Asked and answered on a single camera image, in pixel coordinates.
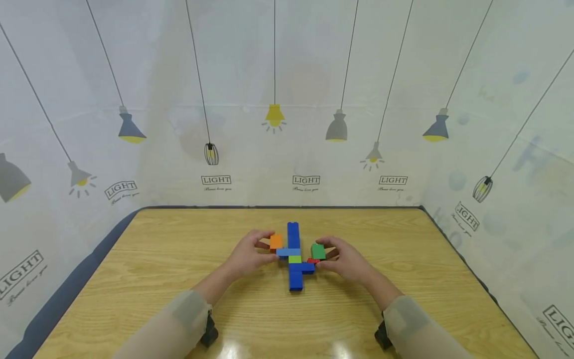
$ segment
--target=sleeve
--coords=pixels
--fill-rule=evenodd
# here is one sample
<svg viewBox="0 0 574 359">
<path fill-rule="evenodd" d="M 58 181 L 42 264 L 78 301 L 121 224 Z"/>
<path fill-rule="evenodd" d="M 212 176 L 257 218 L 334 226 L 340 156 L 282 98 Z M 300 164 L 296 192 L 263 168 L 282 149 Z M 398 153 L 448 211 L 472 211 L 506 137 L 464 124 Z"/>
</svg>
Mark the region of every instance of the sleeve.
<svg viewBox="0 0 574 359">
<path fill-rule="evenodd" d="M 389 339 L 403 359 L 467 359 L 470 354 L 408 296 L 383 312 Z"/>
<path fill-rule="evenodd" d="M 211 306 L 195 291 L 177 295 L 132 335 L 114 359 L 183 359 L 205 333 Z"/>
</svg>

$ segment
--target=pendant lamp illustration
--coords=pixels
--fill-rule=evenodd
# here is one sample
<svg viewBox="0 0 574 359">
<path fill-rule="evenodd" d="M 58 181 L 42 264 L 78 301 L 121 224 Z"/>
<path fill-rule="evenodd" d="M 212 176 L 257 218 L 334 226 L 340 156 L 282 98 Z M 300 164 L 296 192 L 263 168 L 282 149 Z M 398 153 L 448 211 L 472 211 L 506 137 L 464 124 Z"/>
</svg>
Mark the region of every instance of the pendant lamp illustration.
<svg viewBox="0 0 574 359">
<path fill-rule="evenodd" d="M 199 82 L 199 92 L 201 93 L 201 104 L 203 106 L 203 115 L 205 118 L 205 127 L 207 128 L 207 143 L 204 147 L 205 161 L 208 165 L 219 164 L 219 152 L 217 147 L 211 142 L 210 125 L 207 122 L 207 110 L 205 109 L 205 100 L 203 98 L 203 87 L 201 86 L 201 76 L 199 75 L 199 63 L 197 62 L 197 52 L 195 50 L 195 38 L 193 37 L 193 28 L 191 27 L 191 16 L 189 15 L 189 4 L 185 0 L 185 8 L 187 10 L 187 20 L 189 21 L 189 31 L 191 32 L 191 43 L 193 45 L 193 55 L 195 57 L 195 68 L 197 70 L 197 80 Z"/>
<path fill-rule="evenodd" d="M 6 32 L 4 31 L 4 27 L 2 26 L 2 24 L 0 23 L 0 30 L 2 31 L 2 34 L 4 35 L 4 37 L 6 38 L 6 41 L 8 42 L 8 45 L 10 46 L 10 49 L 12 50 L 12 53 L 14 54 L 14 57 L 16 58 L 16 60 L 18 61 L 18 65 L 20 65 L 20 69 L 22 69 L 22 73 L 24 74 L 24 76 L 26 77 L 26 80 L 28 81 L 28 84 L 30 85 L 30 88 L 32 89 L 32 92 L 34 93 L 34 96 L 36 97 L 36 100 L 38 101 L 38 104 L 40 105 L 40 109 L 42 110 L 42 113 L 44 113 L 44 117 L 46 118 L 46 120 L 48 121 L 48 124 L 50 125 L 50 128 L 52 129 L 52 132 L 54 134 L 54 136 L 56 137 L 56 140 L 58 141 L 58 143 L 60 144 L 60 147 L 62 148 L 62 151 L 64 151 L 64 154 L 66 155 L 66 158 L 68 159 L 68 167 L 70 168 L 70 170 L 72 171 L 72 182 L 71 182 L 71 187 L 72 191 L 69 194 L 72 194 L 75 190 L 75 187 L 83 187 L 86 184 L 88 184 L 89 181 L 96 179 L 96 176 L 92 176 L 91 174 L 89 174 L 88 172 L 82 171 L 81 169 L 79 169 L 76 166 L 76 163 L 74 161 L 72 161 L 72 159 L 70 158 L 68 151 L 66 150 L 66 148 L 64 147 L 64 144 L 62 143 L 60 137 L 58 136 L 56 129 L 54 128 L 54 125 L 52 123 L 52 121 L 50 120 L 50 117 L 48 116 L 48 113 L 46 112 L 46 109 L 44 108 L 44 105 L 42 104 L 42 101 L 40 100 L 40 97 L 38 96 L 38 93 L 36 92 L 36 89 L 34 88 L 34 85 L 32 84 L 32 81 L 30 80 L 30 77 L 28 76 L 28 73 L 26 72 L 26 69 L 24 68 L 24 66 L 22 65 L 22 62 L 20 61 L 20 58 L 18 57 L 18 54 L 16 53 L 16 51 L 14 50 L 14 47 L 12 46 L 12 43 L 10 42 L 10 39 L 8 38 L 8 36 L 6 35 Z M 14 178 L 19 181 L 21 184 L 24 184 L 26 182 L 30 182 L 28 180 L 28 178 L 22 173 L 18 173 L 14 171 L 14 167 L 11 167 L 9 165 L 5 165 L 2 161 L 2 157 L 0 157 L 0 173 L 2 173 L 4 168 L 8 168 L 12 170 L 12 173 Z M 96 185 L 94 185 L 93 183 L 90 183 L 90 186 L 92 187 L 96 187 Z M 22 188 L 20 190 L 21 193 L 23 193 L 22 191 L 25 191 L 25 188 Z M 86 195 L 90 195 L 89 192 L 87 190 L 84 190 L 84 192 L 86 193 Z M 77 193 L 77 197 L 80 198 L 80 192 L 78 191 Z"/>
<path fill-rule="evenodd" d="M 470 57 L 470 53 L 472 52 L 472 48 L 474 47 L 474 44 L 476 43 L 476 39 L 478 38 L 478 34 L 480 34 L 480 30 L 482 30 L 482 25 L 484 25 L 484 21 L 486 20 L 486 17 L 488 16 L 488 13 L 490 11 L 490 7 L 492 6 L 493 2 L 494 2 L 494 0 L 490 0 L 490 4 L 488 5 L 488 9 L 486 9 L 486 12 L 484 13 L 484 17 L 482 18 L 482 22 L 480 23 L 480 26 L 478 27 L 478 31 L 476 32 L 474 40 L 472 41 L 472 44 L 470 45 L 470 49 L 468 50 L 467 56 L 464 59 L 463 65 L 460 68 L 459 76 L 456 78 L 455 85 L 452 87 L 451 94 L 447 100 L 447 105 L 444 106 L 444 108 L 440 109 L 439 114 L 436 116 L 435 122 L 429 127 L 428 130 L 426 130 L 425 133 L 422 134 L 422 137 L 429 142 L 440 142 L 440 141 L 448 140 L 448 130 L 447 130 L 447 123 L 446 123 L 446 120 L 448 118 L 448 114 L 447 114 L 448 113 L 448 105 L 451 102 L 452 95 L 455 93 L 456 85 L 459 83 L 459 80 L 460 80 L 460 75 L 462 75 L 462 73 L 463 73 L 464 67 L 466 66 L 468 58 Z"/>
<path fill-rule="evenodd" d="M 115 78 L 115 73 L 114 69 L 111 66 L 110 57 L 107 54 L 106 46 L 104 45 L 104 41 L 102 40 L 100 29 L 98 28 L 98 23 L 96 22 L 96 18 L 94 17 L 92 7 L 90 6 L 90 2 L 88 0 L 86 0 L 86 5 L 88 6 L 88 10 L 90 11 L 92 21 L 94 22 L 94 27 L 96 28 L 96 32 L 98 33 L 98 38 L 100 39 L 102 49 L 104 50 L 104 55 L 106 55 L 106 60 L 108 62 L 108 66 L 110 67 L 111 77 L 114 79 L 115 88 L 118 91 L 119 101 L 122 104 L 119 107 L 119 116 L 122 118 L 123 122 L 122 126 L 120 127 L 118 137 L 131 144 L 139 144 L 147 137 L 145 137 L 144 134 L 139 130 L 139 128 L 137 128 L 137 126 L 131 119 L 131 114 L 127 112 L 126 106 L 124 106 L 123 104 L 122 93 L 119 90 L 118 81 Z"/>
<path fill-rule="evenodd" d="M 492 190 L 492 186 L 494 185 L 494 181 L 492 180 L 492 178 L 494 177 L 495 173 L 497 172 L 498 168 L 500 167 L 500 165 L 502 164 L 502 161 L 504 161 L 504 159 L 506 158 L 506 155 L 508 155 L 508 152 L 510 151 L 510 149 L 512 148 L 512 146 L 514 145 L 514 143 L 516 142 L 517 138 L 520 136 L 522 130 L 524 129 L 524 127 L 526 126 L 526 124 L 528 123 L 528 121 L 530 120 L 530 118 L 532 117 L 532 114 L 536 111 L 536 109 L 538 108 L 538 105 L 540 105 L 540 103 L 542 102 L 542 100 L 544 99 L 544 96 L 546 96 L 546 94 L 548 93 L 548 91 L 550 90 L 550 88 L 552 87 L 552 85 L 554 84 L 554 81 L 556 81 L 556 79 L 558 78 L 560 72 L 562 71 L 562 69 L 566 66 L 566 64 L 568 63 L 568 61 L 570 60 L 570 58 L 572 57 L 572 55 L 574 55 L 574 49 L 572 50 L 572 52 L 570 53 L 570 55 L 568 55 L 568 57 L 566 58 L 566 61 L 564 62 L 564 64 L 562 64 L 562 66 L 560 67 L 560 69 L 558 70 L 558 72 L 556 73 L 556 75 L 554 76 L 554 78 L 552 79 L 552 81 L 550 81 L 550 84 L 548 85 L 548 87 L 546 88 L 546 91 L 544 91 L 544 93 L 542 94 L 542 96 L 540 97 L 540 99 L 538 100 L 538 102 L 536 103 L 536 105 L 534 105 L 534 108 L 532 108 L 532 111 L 530 112 L 530 114 L 528 115 L 528 117 L 526 117 L 526 120 L 524 121 L 524 123 L 522 124 L 522 127 L 520 127 L 520 130 L 516 133 L 516 136 L 514 136 L 514 139 L 512 140 L 512 142 L 510 143 L 510 145 L 508 146 L 508 148 L 506 149 L 505 154 L 502 156 L 501 160 L 498 161 L 497 166 L 494 168 L 494 171 L 492 172 L 492 174 L 490 176 L 484 176 L 482 177 L 476 184 L 476 186 L 474 187 L 474 190 L 472 191 L 472 197 L 474 199 L 476 199 L 476 201 L 478 203 L 482 203 L 486 197 L 488 196 L 488 194 L 490 193 L 490 191 Z"/>
<path fill-rule="evenodd" d="M 0 153 L 0 197 L 7 203 L 24 194 L 32 182 L 21 169 L 6 160 L 6 155 Z"/>
<path fill-rule="evenodd" d="M 261 124 L 261 126 L 266 126 L 266 132 L 269 132 L 270 129 L 273 130 L 273 134 L 275 134 L 275 129 L 279 129 L 279 131 L 283 131 L 281 125 L 286 125 L 285 117 L 281 112 L 281 106 L 277 103 L 277 51 L 276 51 L 276 0 L 273 0 L 273 103 L 269 105 L 269 111 L 267 112 L 267 116 L 265 117 L 265 121 Z"/>
<path fill-rule="evenodd" d="M 373 165 L 375 165 L 375 167 L 378 169 L 379 163 L 385 162 L 382 160 L 383 157 L 381 156 L 381 152 L 379 151 L 379 142 L 381 140 L 381 132 L 383 130 L 383 121 L 385 120 L 385 114 L 387 113 L 387 107 L 389 106 L 389 99 L 391 97 L 391 92 L 393 90 L 394 78 L 395 78 L 395 75 L 397 74 L 398 63 L 401 59 L 402 46 L 405 42 L 406 30 L 409 27 L 410 13 L 413 10 L 413 2 L 414 2 L 414 0 L 411 0 L 410 7 L 409 7 L 409 13 L 406 16 L 405 30 L 402 33 L 401 46 L 398 49 L 397 62 L 395 63 L 395 69 L 393 72 L 393 77 L 391 78 L 391 84 L 389 86 L 389 93 L 387 94 L 387 101 L 385 103 L 385 109 L 383 110 L 383 116 L 381 118 L 381 125 L 379 126 L 379 134 L 377 135 L 377 140 L 373 144 L 373 149 L 371 150 L 371 152 L 369 152 L 366 159 L 363 161 L 359 161 L 360 163 L 364 163 L 363 169 L 366 169 L 367 167 L 369 168 L 369 172 L 373 169 Z"/>
<path fill-rule="evenodd" d="M 351 31 L 351 44 L 349 45 L 349 55 L 347 57 L 347 69 L 345 70 L 345 81 L 343 82 L 343 95 L 341 96 L 341 107 L 335 111 L 333 115 L 335 119 L 327 129 L 325 139 L 331 142 L 345 142 L 347 141 L 347 123 L 345 122 L 345 114 L 343 113 L 343 100 L 345 99 L 345 87 L 347 87 L 347 75 L 349 73 L 349 62 L 351 61 L 351 49 L 353 47 L 353 37 L 355 36 L 355 24 L 357 22 L 357 10 L 359 10 L 359 0 L 355 6 L 355 19 L 353 20 L 353 30 Z"/>
</svg>

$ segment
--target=wooden table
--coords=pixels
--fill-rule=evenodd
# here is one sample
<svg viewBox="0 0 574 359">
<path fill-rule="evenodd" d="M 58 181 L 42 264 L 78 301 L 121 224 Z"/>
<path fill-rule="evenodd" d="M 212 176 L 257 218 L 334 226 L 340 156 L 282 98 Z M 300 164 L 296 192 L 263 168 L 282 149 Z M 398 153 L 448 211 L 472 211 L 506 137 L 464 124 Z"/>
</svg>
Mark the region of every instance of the wooden table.
<svg viewBox="0 0 574 359">
<path fill-rule="evenodd" d="M 215 269 L 250 229 L 300 224 L 304 257 L 333 234 L 356 246 L 476 358 L 535 358 L 500 309 L 416 209 L 160 209 L 141 211 L 46 340 L 36 359 L 109 358 L 176 294 Z M 368 293 L 333 273 L 289 292 L 272 264 L 233 284 L 214 308 L 220 336 L 193 358 L 394 358 L 373 337 Z"/>
</svg>

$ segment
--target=hand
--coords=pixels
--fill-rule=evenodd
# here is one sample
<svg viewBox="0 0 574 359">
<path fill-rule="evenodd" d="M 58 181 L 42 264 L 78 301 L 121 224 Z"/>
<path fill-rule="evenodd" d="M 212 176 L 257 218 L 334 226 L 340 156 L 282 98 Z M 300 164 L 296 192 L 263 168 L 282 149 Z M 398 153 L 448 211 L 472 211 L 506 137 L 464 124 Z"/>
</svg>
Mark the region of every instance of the hand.
<svg viewBox="0 0 574 359">
<path fill-rule="evenodd" d="M 238 279 L 251 274 L 263 264 L 277 261 L 279 257 L 275 254 L 256 251 L 256 248 L 269 249 L 269 245 L 261 242 L 261 240 L 271 237 L 274 233 L 274 230 L 260 231 L 254 229 L 250 231 L 237 243 L 223 267 L 230 271 L 234 279 Z"/>
<path fill-rule="evenodd" d="M 355 247 L 341 238 L 329 236 L 319 238 L 316 242 L 323 244 L 325 248 L 335 248 L 327 253 L 327 260 L 317 263 L 317 268 L 335 272 L 364 287 L 378 273 Z"/>
</svg>

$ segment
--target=printed backdrop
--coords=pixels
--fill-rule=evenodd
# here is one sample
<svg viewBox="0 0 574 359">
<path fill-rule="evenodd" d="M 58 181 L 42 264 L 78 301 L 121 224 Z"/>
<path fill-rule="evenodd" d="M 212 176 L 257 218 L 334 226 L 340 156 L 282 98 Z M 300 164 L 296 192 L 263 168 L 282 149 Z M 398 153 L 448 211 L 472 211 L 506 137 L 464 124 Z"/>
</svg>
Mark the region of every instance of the printed backdrop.
<svg viewBox="0 0 574 359">
<path fill-rule="evenodd" d="M 574 1 L 0 0 L 0 357 L 151 205 L 423 205 L 574 356 Z"/>
</svg>

